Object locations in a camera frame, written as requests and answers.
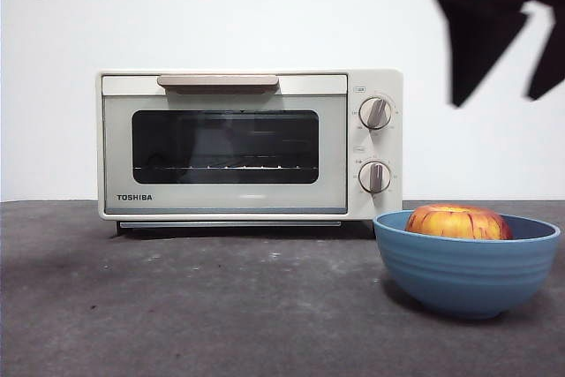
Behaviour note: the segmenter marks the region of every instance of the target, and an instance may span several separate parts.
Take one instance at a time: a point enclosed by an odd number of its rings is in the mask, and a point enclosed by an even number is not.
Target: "bowl rim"
[[[458,242],[458,243],[489,243],[489,244],[534,243],[534,242],[538,242],[538,241],[541,241],[541,240],[550,240],[552,238],[558,238],[561,234],[560,228],[557,227],[554,224],[551,224],[550,222],[536,220],[534,218],[528,218],[528,217],[519,216],[519,215],[509,215],[509,214],[499,214],[499,215],[502,216],[502,217],[517,218],[519,220],[525,220],[525,221],[530,221],[530,222],[537,222],[539,224],[544,224],[544,225],[550,227],[551,229],[553,229],[554,232],[552,234],[548,235],[548,236],[543,236],[541,238],[517,238],[517,239],[511,239],[511,240],[484,240],[484,239],[479,239],[479,238],[448,238],[448,237],[445,237],[445,236],[433,236],[433,235],[429,235],[429,234],[422,234],[422,233],[415,233],[415,232],[412,232],[412,231],[399,230],[399,229],[396,229],[394,227],[390,227],[388,225],[385,225],[382,222],[379,222],[379,220],[381,218],[388,216],[388,215],[407,214],[407,213],[411,214],[412,212],[414,212],[414,209],[403,209],[401,211],[386,212],[384,214],[380,214],[380,215],[375,216],[373,218],[373,224],[377,225],[379,227],[382,227],[383,229],[392,230],[396,233],[404,234],[404,235],[411,236],[411,237],[426,238],[426,239],[432,239],[432,240],[446,240],[446,241],[448,240],[448,241],[451,241],[451,242]]]

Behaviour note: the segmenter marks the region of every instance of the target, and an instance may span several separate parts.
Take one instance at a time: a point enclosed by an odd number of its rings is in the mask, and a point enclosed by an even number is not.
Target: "oven door handle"
[[[270,74],[168,74],[157,77],[157,84],[165,88],[190,87],[264,87],[279,85],[279,78]]]

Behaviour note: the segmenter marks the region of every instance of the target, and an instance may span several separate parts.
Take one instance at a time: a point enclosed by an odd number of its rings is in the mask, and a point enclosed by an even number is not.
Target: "gray floor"
[[[475,203],[565,228],[565,201]],[[2,205],[2,376],[565,375],[563,243],[475,322],[405,295],[362,223],[113,234],[90,201]]]

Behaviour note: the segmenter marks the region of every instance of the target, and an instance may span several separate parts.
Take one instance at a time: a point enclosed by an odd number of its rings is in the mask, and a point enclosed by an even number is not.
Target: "oven door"
[[[159,79],[102,78],[106,214],[346,213],[345,75]]]

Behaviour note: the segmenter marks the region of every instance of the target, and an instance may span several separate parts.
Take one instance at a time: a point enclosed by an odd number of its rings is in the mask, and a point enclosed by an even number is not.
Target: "control panel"
[[[349,86],[348,209],[372,219],[402,209],[402,75],[360,70]]]

